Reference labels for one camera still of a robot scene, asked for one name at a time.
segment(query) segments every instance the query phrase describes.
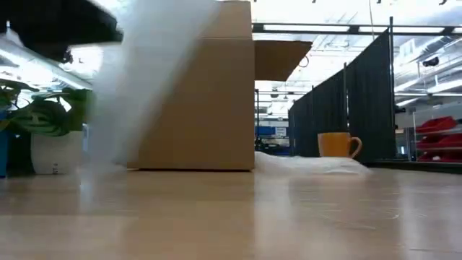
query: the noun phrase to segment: wooden table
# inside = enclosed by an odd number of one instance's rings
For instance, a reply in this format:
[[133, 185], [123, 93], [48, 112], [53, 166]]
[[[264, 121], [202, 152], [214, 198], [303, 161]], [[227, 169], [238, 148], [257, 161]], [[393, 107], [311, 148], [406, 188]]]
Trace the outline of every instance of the wooden table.
[[462, 175], [0, 181], [0, 259], [462, 259]]

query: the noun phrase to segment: mug handle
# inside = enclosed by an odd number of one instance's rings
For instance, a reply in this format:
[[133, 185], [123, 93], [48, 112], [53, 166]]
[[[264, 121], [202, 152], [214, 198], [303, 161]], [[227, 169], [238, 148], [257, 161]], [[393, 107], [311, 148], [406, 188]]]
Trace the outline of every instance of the mug handle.
[[356, 155], [358, 155], [358, 153], [361, 152], [362, 141], [358, 137], [352, 137], [350, 141], [356, 141], [358, 143], [358, 147], [356, 148], [356, 151], [354, 151], [353, 154], [349, 156], [350, 158], [355, 158]]

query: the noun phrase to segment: orange mug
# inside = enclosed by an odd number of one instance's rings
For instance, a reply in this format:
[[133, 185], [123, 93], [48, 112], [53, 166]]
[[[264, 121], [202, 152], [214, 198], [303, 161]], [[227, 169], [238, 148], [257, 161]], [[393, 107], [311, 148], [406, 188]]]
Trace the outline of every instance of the orange mug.
[[[356, 151], [349, 154], [352, 141], [358, 143]], [[350, 157], [354, 158], [362, 149], [361, 139], [351, 137], [349, 133], [318, 134], [319, 155], [321, 157]]]

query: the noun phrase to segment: black partition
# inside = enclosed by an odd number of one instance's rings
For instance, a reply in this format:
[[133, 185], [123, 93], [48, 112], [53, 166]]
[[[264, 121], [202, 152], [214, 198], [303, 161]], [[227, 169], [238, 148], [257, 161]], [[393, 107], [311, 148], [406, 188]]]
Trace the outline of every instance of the black partition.
[[361, 162], [396, 156], [390, 59], [385, 31], [346, 68], [349, 131], [364, 144], [357, 157]]
[[319, 133], [349, 131], [363, 141], [359, 161], [394, 157], [389, 36], [381, 34], [344, 70], [295, 102], [289, 112], [293, 155], [317, 157]]

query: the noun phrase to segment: white container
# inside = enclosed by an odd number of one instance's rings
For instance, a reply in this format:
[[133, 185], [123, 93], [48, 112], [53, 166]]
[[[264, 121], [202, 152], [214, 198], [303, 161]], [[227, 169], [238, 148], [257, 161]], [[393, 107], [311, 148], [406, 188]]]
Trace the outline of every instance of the white container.
[[82, 161], [83, 140], [83, 131], [58, 137], [33, 134], [30, 149], [35, 173], [73, 173]]

